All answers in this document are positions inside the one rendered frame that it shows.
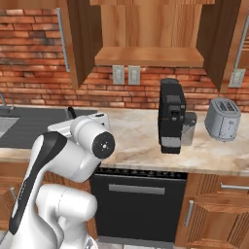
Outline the wooden wall cabinet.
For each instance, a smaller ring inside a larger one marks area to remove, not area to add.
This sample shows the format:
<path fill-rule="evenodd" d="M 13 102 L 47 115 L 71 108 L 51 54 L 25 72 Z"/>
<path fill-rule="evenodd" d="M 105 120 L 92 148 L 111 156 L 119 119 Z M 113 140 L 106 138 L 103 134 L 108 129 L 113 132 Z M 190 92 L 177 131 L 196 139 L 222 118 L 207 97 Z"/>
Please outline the wooden wall cabinet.
<path fill-rule="evenodd" d="M 215 0 L 89 0 L 101 14 L 97 65 L 200 67 L 201 11 Z"/>

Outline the wooden cabinet door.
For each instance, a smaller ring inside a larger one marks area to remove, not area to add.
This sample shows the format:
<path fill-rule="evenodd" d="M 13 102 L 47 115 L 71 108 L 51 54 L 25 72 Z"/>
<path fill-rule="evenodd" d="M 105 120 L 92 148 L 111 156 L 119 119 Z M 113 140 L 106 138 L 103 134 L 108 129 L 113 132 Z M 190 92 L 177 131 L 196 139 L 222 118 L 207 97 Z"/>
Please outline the wooden cabinet door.
<path fill-rule="evenodd" d="M 215 0 L 202 6 L 196 48 L 219 93 L 228 90 L 248 13 L 249 0 Z"/>
<path fill-rule="evenodd" d="M 103 47 L 101 9 L 90 0 L 58 0 L 72 87 L 77 89 L 95 66 Z"/>

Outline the dark grey sink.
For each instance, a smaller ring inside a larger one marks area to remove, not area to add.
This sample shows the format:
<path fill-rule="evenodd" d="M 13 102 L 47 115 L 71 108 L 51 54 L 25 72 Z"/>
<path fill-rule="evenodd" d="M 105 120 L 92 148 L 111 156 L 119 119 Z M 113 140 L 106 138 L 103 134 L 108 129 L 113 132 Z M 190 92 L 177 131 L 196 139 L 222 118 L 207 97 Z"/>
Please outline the dark grey sink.
<path fill-rule="evenodd" d="M 31 149 L 36 138 L 46 132 L 49 125 L 69 118 L 65 108 L 0 108 L 0 148 Z"/>

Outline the silver tap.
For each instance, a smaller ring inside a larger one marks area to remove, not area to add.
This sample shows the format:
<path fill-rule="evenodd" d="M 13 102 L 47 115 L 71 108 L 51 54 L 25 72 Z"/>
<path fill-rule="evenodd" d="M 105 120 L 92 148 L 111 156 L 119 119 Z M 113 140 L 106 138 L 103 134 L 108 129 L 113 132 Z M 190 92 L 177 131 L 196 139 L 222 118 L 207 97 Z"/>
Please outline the silver tap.
<path fill-rule="evenodd" d="M 8 106 L 5 99 L 4 99 L 4 94 L 0 92 L 0 98 L 2 100 L 2 104 L 0 105 L 0 112 L 2 113 L 10 113 L 14 110 L 13 106 Z"/>

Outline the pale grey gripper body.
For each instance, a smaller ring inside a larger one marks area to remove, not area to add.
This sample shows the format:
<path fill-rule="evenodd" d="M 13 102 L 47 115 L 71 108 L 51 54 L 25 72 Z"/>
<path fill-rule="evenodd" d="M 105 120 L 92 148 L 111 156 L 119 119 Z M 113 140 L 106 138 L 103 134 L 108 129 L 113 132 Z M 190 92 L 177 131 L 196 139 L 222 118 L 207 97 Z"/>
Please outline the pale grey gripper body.
<path fill-rule="evenodd" d="M 84 121 L 84 120 L 89 120 L 89 119 L 94 119 L 96 117 L 95 114 L 92 115 L 87 115 L 87 116 L 80 116 L 76 119 L 57 123 L 57 124 L 51 124 L 48 126 L 48 131 L 57 131 L 60 134 L 64 135 L 65 137 L 71 137 L 71 124 L 77 123 L 79 121 Z"/>

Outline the grey wall socket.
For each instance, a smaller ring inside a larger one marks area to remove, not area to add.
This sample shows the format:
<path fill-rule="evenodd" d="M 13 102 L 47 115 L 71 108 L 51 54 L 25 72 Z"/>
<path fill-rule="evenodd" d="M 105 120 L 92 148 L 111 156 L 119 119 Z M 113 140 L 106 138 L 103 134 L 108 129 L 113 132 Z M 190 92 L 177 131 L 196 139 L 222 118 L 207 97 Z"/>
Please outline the grey wall socket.
<path fill-rule="evenodd" d="M 125 83 L 125 67 L 123 65 L 113 65 L 113 84 L 123 85 Z"/>
<path fill-rule="evenodd" d="M 140 67 L 128 66 L 128 83 L 132 86 L 140 85 Z"/>
<path fill-rule="evenodd" d="M 234 69 L 231 73 L 230 88 L 240 88 L 245 75 L 245 69 Z"/>

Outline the silver toaster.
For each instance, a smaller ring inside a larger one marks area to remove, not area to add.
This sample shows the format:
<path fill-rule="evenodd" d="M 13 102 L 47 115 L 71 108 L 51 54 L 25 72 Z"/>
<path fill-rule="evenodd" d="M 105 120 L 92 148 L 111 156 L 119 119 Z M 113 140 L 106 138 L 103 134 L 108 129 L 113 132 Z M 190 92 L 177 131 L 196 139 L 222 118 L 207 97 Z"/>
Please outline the silver toaster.
<path fill-rule="evenodd" d="M 240 117 L 241 112 L 232 100 L 218 97 L 210 101 L 204 124 L 212 138 L 230 142 L 235 139 Z"/>

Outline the wooden base cupboard door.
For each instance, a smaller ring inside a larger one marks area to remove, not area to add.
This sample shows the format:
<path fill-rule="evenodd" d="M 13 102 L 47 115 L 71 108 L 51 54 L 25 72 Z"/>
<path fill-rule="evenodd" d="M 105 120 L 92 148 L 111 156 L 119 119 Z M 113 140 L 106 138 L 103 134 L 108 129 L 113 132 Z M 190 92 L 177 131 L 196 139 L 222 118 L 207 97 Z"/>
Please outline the wooden base cupboard door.
<path fill-rule="evenodd" d="M 189 200 L 195 206 L 185 227 Z M 186 196 L 175 245 L 188 249 L 249 249 L 249 200 Z"/>
<path fill-rule="evenodd" d="M 26 168 L 26 162 L 0 161 L 0 231 L 6 231 L 9 228 L 14 205 L 9 188 L 15 187 L 18 196 Z"/>

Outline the wooden drawer front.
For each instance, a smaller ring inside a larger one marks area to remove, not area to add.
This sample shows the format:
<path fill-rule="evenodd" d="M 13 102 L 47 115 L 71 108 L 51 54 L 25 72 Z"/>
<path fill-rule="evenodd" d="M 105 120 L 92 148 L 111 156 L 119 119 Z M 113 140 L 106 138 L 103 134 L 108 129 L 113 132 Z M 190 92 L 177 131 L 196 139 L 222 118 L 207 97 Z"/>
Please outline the wooden drawer front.
<path fill-rule="evenodd" d="M 221 189 L 220 183 L 226 185 L 249 186 L 249 177 L 202 174 L 196 194 L 198 196 L 225 196 L 249 198 L 249 191 Z"/>

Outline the black dishwasher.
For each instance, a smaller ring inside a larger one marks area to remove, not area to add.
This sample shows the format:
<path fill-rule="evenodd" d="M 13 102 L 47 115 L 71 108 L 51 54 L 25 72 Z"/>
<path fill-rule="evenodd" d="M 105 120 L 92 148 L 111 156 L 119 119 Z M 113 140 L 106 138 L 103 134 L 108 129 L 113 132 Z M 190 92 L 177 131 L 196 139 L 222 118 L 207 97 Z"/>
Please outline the black dishwasher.
<path fill-rule="evenodd" d="M 100 167 L 90 177 L 97 233 L 111 238 L 175 240 L 188 174 Z M 109 184 L 165 188 L 164 195 L 111 192 Z"/>

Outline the black coffee machine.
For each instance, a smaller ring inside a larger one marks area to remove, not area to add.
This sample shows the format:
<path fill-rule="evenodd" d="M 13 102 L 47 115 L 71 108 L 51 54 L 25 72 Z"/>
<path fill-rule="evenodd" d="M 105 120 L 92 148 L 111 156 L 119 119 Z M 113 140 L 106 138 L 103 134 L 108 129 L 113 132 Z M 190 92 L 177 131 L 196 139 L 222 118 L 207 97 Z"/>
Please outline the black coffee machine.
<path fill-rule="evenodd" d="M 187 102 L 177 79 L 160 80 L 158 132 L 163 154 L 179 154 L 182 134 L 196 125 L 196 113 L 186 111 Z"/>

